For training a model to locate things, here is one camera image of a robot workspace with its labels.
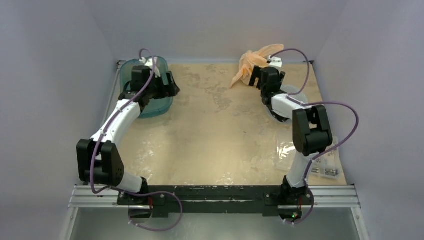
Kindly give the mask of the orange plastic bag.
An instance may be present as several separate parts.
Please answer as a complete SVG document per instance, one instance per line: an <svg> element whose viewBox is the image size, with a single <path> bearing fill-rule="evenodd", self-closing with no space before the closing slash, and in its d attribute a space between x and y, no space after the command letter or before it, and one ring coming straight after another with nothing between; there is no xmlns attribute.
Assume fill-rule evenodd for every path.
<svg viewBox="0 0 424 240"><path fill-rule="evenodd" d="M268 56L271 56L279 51L284 50L283 44L271 44L262 47L257 51L248 50L244 53L239 60L239 67L237 74L232 78L229 88L231 89L236 83L241 82L249 85L250 79L255 66L267 67Z"/></svg>

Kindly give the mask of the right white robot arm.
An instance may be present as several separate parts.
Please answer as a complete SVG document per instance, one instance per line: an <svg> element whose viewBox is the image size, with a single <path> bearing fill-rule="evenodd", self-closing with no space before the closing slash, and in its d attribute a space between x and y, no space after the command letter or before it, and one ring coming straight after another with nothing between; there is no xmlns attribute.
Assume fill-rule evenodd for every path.
<svg viewBox="0 0 424 240"><path fill-rule="evenodd" d="M291 120L292 141L296 155L283 178L280 196L288 204L306 194L313 158L332 143L333 134L326 108L322 104L307 105L281 89L285 73L275 67L255 66L249 85L260 90L262 103L280 122Z"/></svg>

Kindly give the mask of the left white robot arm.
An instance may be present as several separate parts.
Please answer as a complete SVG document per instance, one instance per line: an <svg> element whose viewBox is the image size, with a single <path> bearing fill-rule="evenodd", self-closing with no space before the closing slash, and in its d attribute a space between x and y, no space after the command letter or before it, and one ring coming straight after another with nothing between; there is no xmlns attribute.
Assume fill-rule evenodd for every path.
<svg viewBox="0 0 424 240"><path fill-rule="evenodd" d="M76 145L78 175L81 181L129 193L138 205L149 199L147 180L125 170L118 146L131 124L152 100L177 96L180 88L171 71L154 71L146 65L134 66L130 80L118 96L111 116L89 139Z"/></svg>

